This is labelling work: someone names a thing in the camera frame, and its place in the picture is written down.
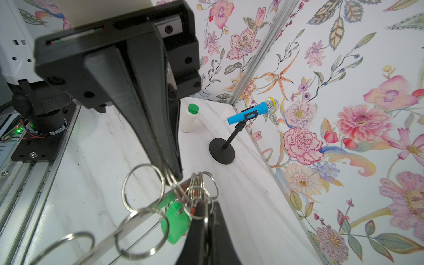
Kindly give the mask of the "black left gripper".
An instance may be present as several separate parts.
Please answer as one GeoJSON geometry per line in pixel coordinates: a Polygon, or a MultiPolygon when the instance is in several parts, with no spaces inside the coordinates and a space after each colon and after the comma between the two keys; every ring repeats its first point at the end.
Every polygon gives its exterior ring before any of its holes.
{"type": "Polygon", "coordinates": [[[182,180],[180,100],[201,89],[194,12],[174,1],[39,37],[35,72],[86,108],[112,102],[150,162],[182,180]],[[175,85],[170,85],[171,71],[175,85]]]}

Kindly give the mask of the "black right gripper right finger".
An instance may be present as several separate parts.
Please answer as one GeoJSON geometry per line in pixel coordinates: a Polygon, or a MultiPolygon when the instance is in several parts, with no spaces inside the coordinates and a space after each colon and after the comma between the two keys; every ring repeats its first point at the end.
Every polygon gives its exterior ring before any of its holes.
{"type": "Polygon", "coordinates": [[[209,221],[209,264],[241,265],[218,202],[214,203],[209,221]]]}

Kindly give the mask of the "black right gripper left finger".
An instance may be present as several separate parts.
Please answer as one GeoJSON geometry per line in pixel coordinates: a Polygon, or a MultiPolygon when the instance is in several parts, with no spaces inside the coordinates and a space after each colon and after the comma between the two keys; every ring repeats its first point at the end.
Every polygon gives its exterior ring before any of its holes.
{"type": "Polygon", "coordinates": [[[176,265],[206,265],[207,245],[209,230],[209,204],[199,203],[195,214],[201,214],[201,219],[194,219],[188,231],[188,235],[182,252],[176,265]]]}

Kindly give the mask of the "large metal keyring with keys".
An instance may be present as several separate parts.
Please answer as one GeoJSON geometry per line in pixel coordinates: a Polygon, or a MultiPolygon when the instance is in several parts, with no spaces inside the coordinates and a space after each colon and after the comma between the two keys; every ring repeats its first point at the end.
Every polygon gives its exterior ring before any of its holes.
{"type": "Polygon", "coordinates": [[[181,212],[186,213],[191,220],[205,220],[206,215],[195,216],[191,214],[191,210],[194,206],[198,205],[200,202],[204,201],[206,198],[208,202],[211,203],[211,208],[213,209],[217,204],[216,199],[218,196],[211,196],[209,191],[204,187],[203,176],[208,175],[211,180],[214,180],[214,176],[209,172],[200,172],[198,174],[192,174],[191,179],[186,182],[178,183],[171,173],[170,170],[167,170],[163,174],[156,166],[148,163],[143,163],[135,166],[126,176],[122,189],[121,189],[121,198],[123,200],[124,206],[130,212],[130,214],[121,222],[115,232],[110,234],[107,238],[101,241],[99,244],[95,244],[95,237],[93,234],[82,231],[74,234],[69,234],[64,238],[58,240],[57,242],[50,245],[42,253],[36,256],[31,264],[37,265],[42,259],[48,256],[49,253],[58,247],[64,245],[65,243],[75,240],[80,237],[88,238],[91,240],[91,248],[88,253],[84,254],[79,258],[75,264],[76,265],[92,265],[97,262],[102,256],[104,256],[110,249],[116,248],[120,253],[122,258],[137,261],[149,258],[156,254],[165,244],[167,239],[170,236],[170,219],[166,216],[166,213],[162,211],[162,208],[168,204],[174,202],[180,203],[181,212]],[[139,168],[149,167],[155,170],[159,179],[161,180],[161,194],[159,199],[153,202],[151,205],[145,208],[133,209],[127,200],[125,189],[127,186],[128,179],[130,176],[139,168]],[[121,249],[119,247],[119,240],[121,237],[124,237],[131,233],[143,222],[148,220],[154,214],[161,216],[158,224],[161,224],[162,221],[165,222],[165,231],[163,232],[162,240],[153,248],[142,254],[130,254],[129,251],[121,249]]]}

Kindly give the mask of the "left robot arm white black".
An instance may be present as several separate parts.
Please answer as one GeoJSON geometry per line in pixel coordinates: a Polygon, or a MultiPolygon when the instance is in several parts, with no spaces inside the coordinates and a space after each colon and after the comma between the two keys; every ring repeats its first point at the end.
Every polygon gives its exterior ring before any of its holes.
{"type": "Polygon", "coordinates": [[[194,12],[185,1],[1,2],[1,71],[38,138],[62,132],[76,100],[114,105],[161,172],[183,178],[181,99],[201,89],[194,12]]]}

